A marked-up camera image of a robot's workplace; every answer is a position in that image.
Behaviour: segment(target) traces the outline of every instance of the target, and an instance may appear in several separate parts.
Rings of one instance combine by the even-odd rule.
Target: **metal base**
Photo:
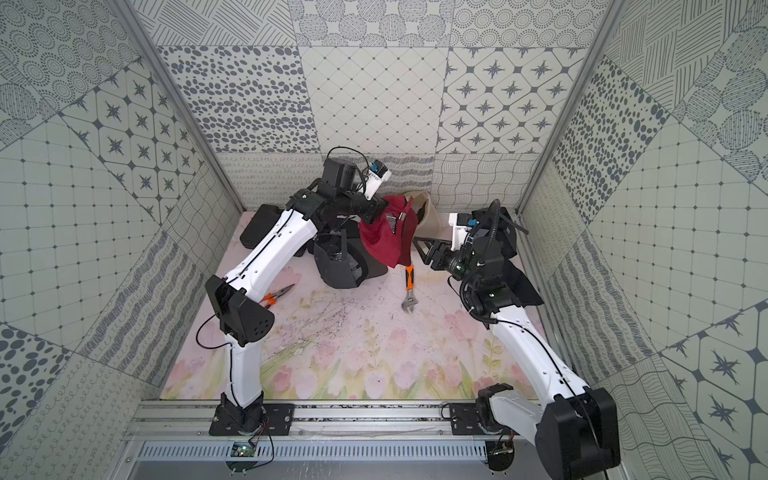
[[[208,429],[208,435],[212,437],[228,437],[232,435],[249,435],[254,433],[259,425],[266,425],[266,429],[271,436],[285,436],[290,431],[293,421],[294,405],[292,403],[269,403],[252,406],[252,412],[244,412],[247,418],[247,427],[243,427],[229,413],[229,409],[224,404],[219,404],[214,413],[214,420]]]

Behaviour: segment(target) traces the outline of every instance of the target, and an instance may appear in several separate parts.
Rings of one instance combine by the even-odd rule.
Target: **black cable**
[[[216,316],[216,313],[209,316],[208,319],[204,321],[202,325],[200,325],[200,328],[197,329],[197,333],[194,334],[194,341],[197,342],[197,346],[199,346],[201,349],[215,350],[215,349],[220,349],[223,346],[229,345],[229,343],[222,343],[221,345],[217,345],[217,346],[205,346],[202,343],[200,343],[200,339],[198,338],[200,336],[200,331],[203,329],[205,324],[210,322],[210,320],[215,316]],[[240,406],[240,403],[237,401],[237,397],[235,396],[235,390],[234,390],[234,387],[232,387],[232,385],[233,385],[232,383],[232,349],[230,348],[230,392],[232,392],[232,400],[235,401],[235,405],[237,405],[238,408],[243,408]]]
[[[204,322],[203,322],[203,324],[202,324],[202,325],[200,325],[200,328],[199,328],[199,329],[197,329],[197,333],[195,333],[195,335],[194,335],[194,341],[195,341],[195,342],[197,342],[197,346],[199,346],[201,349],[206,349],[206,350],[215,350],[215,349],[220,349],[220,348],[221,348],[221,347],[223,347],[223,346],[227,346],[227,345],[229,345],[229,343],[222,343],[222,344],[221,344],[221,345],[219,345],[219,346],[205,346],[205,345],[203,345],[202,343],[200,343],[200,340],[198,339],[198,337],[200,336],[200,331],[203,329],[203,327],[205,326],[205,324],[206,324],[206,323],[208,323],[208,322],[210,322],[210,321],[211,321],[211,319],[213,319],[215,316],[216,316],[216,313],[214,313],[213,315],[209,316],[209,317],[208,317],[208,320],[204,321]]]
[[[337,148],[346,148],[347,150],[351,150],[351,151],[355,152],[356,154],[359,154],[363,158],[363,160],[366,161],[366,165],[368,166],[368,171],[371,171],[371,164],[370,164],[370,162],[368,162],[368,157],[366,157],[363,152],[357,151],[354,148],[350,148],[350,147],[338,146],[338,147],[331,148],[330,150],[328,150],[328,153],[326,154],[326,160],[328,160],[328,158],[330,157],[331,152],[334,151]],[[357,170],[357,173],[360,175],[360,182],[361,182],[361,185],[362,185],[362,194],[365,195],[366,194],[366,179],[363,177],[362,171],[360,171],[360,169],[357,167],[357,165],[355,166],[355,170]]]
[[[262,463],[261,465],[256,465],[256,466],[254,466],[253,468],[249,468],[249,470],[253,470],[254,468],[259,468],[259,467],[263,467],[263,466],[265,466],[265,465],[269,465],[270,463],[272,463],[272,462],[274,462],[274,461],[275,461],[275,444],[274,444],[274,442],[272,441],[272,435],[270,435],[270,430],[267,428],[267,421],[265,421],[265,422],[263,422],[263,423],[261,424],[261,429],[262,429],[262,433],[263,433],[263,432],[266,432],[266,436],[267,436],[267,437],[269,437],[269,439],[270,439],[270,446],[271,446],[271,448],[272,448],[272,458],[270,458],[270,459],[269,459],[269,460],[267,460],[266,462]],[[249,444],[250,444],[250,446],[251,446],[251,447],[253,447],[254,449],[256,449],[256,448],[257,448],[257,446],[256,446],[256,445],[254,445],[254,444],[253,444],[251,441],[253,440],[253,437],[255,437],[255,436],[256,436],[256,433],[254,433],[254,434],[253,434],[253,436],[252,436],[251,438],[249,438],[249,439],[248,439],[248,443],[249,443]]]
[[[328,160],[328,157],[331,156],[331,152],[334,151],[337,148],[346,148],[347,150],[351,150],[351,151],[355,152],[356,154],[359,154],[363,158],[363,160],[366,161],[366,165],[368,165],[368,170],[371,169],[371,164],[370,164],[370,162],[368,162],[368,157],[366,157],[363,152],[357,151],[354,148],[342,147],[341,145],[339,145],[337,147],[334,147],[334,148],[331,148],[330,150],[328,150],[328,153],[326,154],[326,160]]]
[[[517,327],[523,329],[528,334],[530,334],[534,339],[536,339],[538,344],[541,345],[541,348],[544,350],[544,353],[546,353],[547,356],[549,357],[549,360],[552,362],[552,365],[554,365],[554,369],[557,370],[558,375],[560,375],[560,377],[563,379],[563,384],[565,385],[565,388],[567,388],[571,392],[571,395],[573,395],[573,398],[575,399],[576,403],[581,407],[581,411],[584,412],[584,419],[587,420],[587,423],[589,424],[589,429],[591,430],[592,438],[594,439],[594,444],[595,444],[595,446],[599,446],[600,444],[598,443],[598,434],[594,430],[594,425],[592,425],[592,419],[589,417],[589,412],[587,412],[587,407],[585,407],[584,404],[581,403],[581,400],[576,398],[576,392],[574,392],[574,390],[568,384],[568,381],[566,380],[565,376],[563,375],[563,372],[558,367],[557,362],[555,362],[555,360],[552,358],[552,355],[550,355],[550,353],[549,353],[549,349],[547,349],[547,347],[544,345],[544,343],[538,338],[538,335],[534,335],[534,333],[531,330],[525,328],[523,325],[520,325],[519,323],[508,322],[507,320],[499,320],[499,319],[496,320],[496,323],[508,323],[509,325],[517,326]],[[605,470],[603,470],[603,473],[605,474],[605,476],[607,478],[607,473],[606,473]]]
[[[456,289],[455,289],[455,288],[453,288],[453,284],[451,283],[451,278],[452,278],[452,277],[451,277],[450,275],[448,275],[448,286],[450,286],[450,287],[451,287],[451,290],[453,290],[453,293],[455,293],[456,295],[458,295],[458,292],[456,291]]]
[[[233,281],[235,281],[235,279],[236,279],[236,278],[240,277],[241,275],[243,275],[243,273],[244,273],[246,270],[248,270],[248,267],[250,266],[250,264],[252,264],[252,263],[253,263],[253,261],[254,261],[256,258],[258,258],[258,257],[259,257],[259,255],[261,255],[261,253],[264,251],[264,249],[266,249],[266,248],[267,248],[267,247],[270,245],[270,243],[272,243],[272,240],[275,240],[275,238],[277,238],[277,235],[278,235],[278,234],[279,234],[281,231],[283,231],[283,228],[284,228],[284,227],[285,227],[285,226],[288,224],[288,222],[290,222],[290,218],[293,216],[293,212],[294,212],[294,211],[295,211],[295,210],[291,210],[291,211],[290,211],[290,214],[288,214],[288,218],[286,219],[285,223],[283,223],[283,225],[281,225],[281,226],[280,226],[280,228],[279,228],[279,229],[277,229],[277,232],[275,232],[275,234],[274,234],[274,235],[272,235],[272,238],[270,238],[270,239],[269,239],[269,240],[266,242],[266,245],[264,245],[264,246],[261,248],[261,250],[259,250],[259,253],[257,253],[256,255],[254,255],[254,256],[253,256],[253,258],[252,258],[252,259],[250,259],[250,262],[248,262],[248,264],[247,264],[246,266],[244,266],[244,267],[243,267],[243,269],[240,271],[240,273],[238,273],[236,276],[234,276],[234,277],[233,277],[233,278],[231,278],[230,280],[227,280],[227,284],[229,284],[229,283],[232,283]]]

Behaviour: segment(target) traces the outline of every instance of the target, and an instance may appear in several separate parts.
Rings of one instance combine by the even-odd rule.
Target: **pink flower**
[[[480,390],[483,390],[486,387],[494,385],[495,383],[496,381],[494,381],[492,377],[482,376],[479,379],[472,382],[472,389],[475,390],[475,395],[477,395]]]
[[[404,349],[408,342],[408,330],[406,329],[394,329],[389,334],[389,348],[396,352]]]
[[[419,369],[416,367],[416,364],[411,361],[403,363],[394,374],[395,384],[401,389],[409,388],[418,377]]]
[[[344,359],[344,366],[352,373],[357,372],[368,363],[368,356],[361,349],[354,349]]]
[[[458,367],[458,363],[449,363],[445,366],[445,385],[457,386],[462,382],[462,370]]]
[[[309,370],[304,371],[296,378],[296,396],[302,400],[308,399],[315,392],[317,378]]]
[[[326,368],[336,356],[336,350],[336,346],[331,343],[320,343],[315,350],[315,355],[312,356],[312,360],[321,368]]]
[[[456,313],[453,315],[446,313],[445,321],[448,323],[448,328],[459,341],[474,340],[478,334],[480,322],[470,317],[464,310],[456,310]]]
[[[276,392],[285,392],[290,387],[290,377],[293,373],[293,369],[289,366],[281,366],[275,376],[272,378],[272,388]]]
[[[368,397],[372,399],[380,399],[384,395],[384,388],[386,387],[384,375],[378,372],[373,372],[368,375],[366,379],[366,393]]]

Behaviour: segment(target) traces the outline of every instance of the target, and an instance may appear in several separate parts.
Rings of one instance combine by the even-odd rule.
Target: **beige bag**
[[[405,192],[406,201],[409,198],[413,199],[413,211],[416,212],[416,216],[420,218],[419,224],[416,226],[416,237],[429,237],[438,238],[442,232],[442,222],[435,210],[435,205],[432,203],[432,198],[429,196],[429,192],[421,190],[413,190]]]

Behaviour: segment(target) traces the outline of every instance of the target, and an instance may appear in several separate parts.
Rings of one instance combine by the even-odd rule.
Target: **orange wrench handle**
[[[413,265],[406,267],[406,291],[413,290]]]

